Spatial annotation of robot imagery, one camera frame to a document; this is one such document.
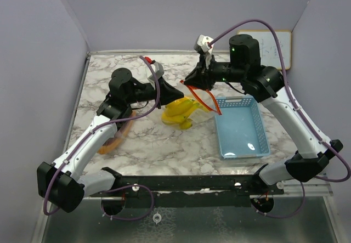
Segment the yellow banana bunch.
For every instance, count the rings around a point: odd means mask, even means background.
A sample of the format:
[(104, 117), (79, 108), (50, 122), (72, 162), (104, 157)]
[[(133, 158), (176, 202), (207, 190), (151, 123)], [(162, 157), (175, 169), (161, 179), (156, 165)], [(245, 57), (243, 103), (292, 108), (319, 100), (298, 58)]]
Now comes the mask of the yellow banana bunch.
[(178, 118), (179, 116), (189, 116), (186, 115), (191, 108), (197, 108), (199, 102), (195, 99), (189, 97), (183, 97), (177, 99), (165, 106), (165, 109), (162, 113), (163, 120), (171, 120), (173, 118)]

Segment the single yellow banana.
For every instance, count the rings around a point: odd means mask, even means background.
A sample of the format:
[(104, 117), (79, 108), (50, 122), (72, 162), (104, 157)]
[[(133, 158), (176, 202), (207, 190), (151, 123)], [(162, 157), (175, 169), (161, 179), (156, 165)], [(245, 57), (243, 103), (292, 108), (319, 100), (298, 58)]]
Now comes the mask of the single yellow banana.
[(165, 125), (179, 130), (187, 130), (193, 126), (192, 120), (184, 116), (163, 117), (161, 120)]

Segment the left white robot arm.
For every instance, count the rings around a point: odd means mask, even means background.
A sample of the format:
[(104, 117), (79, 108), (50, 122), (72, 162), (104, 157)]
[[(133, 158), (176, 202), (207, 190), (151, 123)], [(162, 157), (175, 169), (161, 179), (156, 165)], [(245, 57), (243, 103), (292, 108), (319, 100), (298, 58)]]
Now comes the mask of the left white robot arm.
[(38, 193), (44, 199), (43, 212), (49, 216), (47, 203), (67, 213), (92, 193), (92, 185), (80, 180), (83, 170), (98, 150), (115, 137), (128, 122), (150, 114), (133, 116), (132, 104), (154, 101), (153, 109), (165, 106), (184, 94), (153, 71), (148, 83), (141, 83), (127, 68), (116, 69), (109, 81), (109, 92), (100, 104), (90, 126), (76, 142), (52, 163), (42, 162), (37, 168)]

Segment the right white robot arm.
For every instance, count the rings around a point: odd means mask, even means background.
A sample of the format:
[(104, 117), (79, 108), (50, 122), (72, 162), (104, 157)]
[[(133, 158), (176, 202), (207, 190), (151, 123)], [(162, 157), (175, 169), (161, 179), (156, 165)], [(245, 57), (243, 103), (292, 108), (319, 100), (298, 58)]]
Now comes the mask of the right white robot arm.
[(229, 62), (215, 60), (212, 41), (208, 36), (198, 36), (194, 49), (200, 55), (199, 62), (184, 84), (205, 91), (210, 91), (216, 82), (241, 84), (244, 93), (253, 96), (275, 116), (297, 147), (290, 159), (261, 167), (252, 180), (253, 190), (265, 194), (277, 182), (290, 179), (307, 182), (320, 174), (343, 149), (342, 142), (323, 134), (302, 107), (290, 100), (293, 94), (285, 87), (282, 73), (261, 64), (256, 39), (250, 35), (232, 36)]

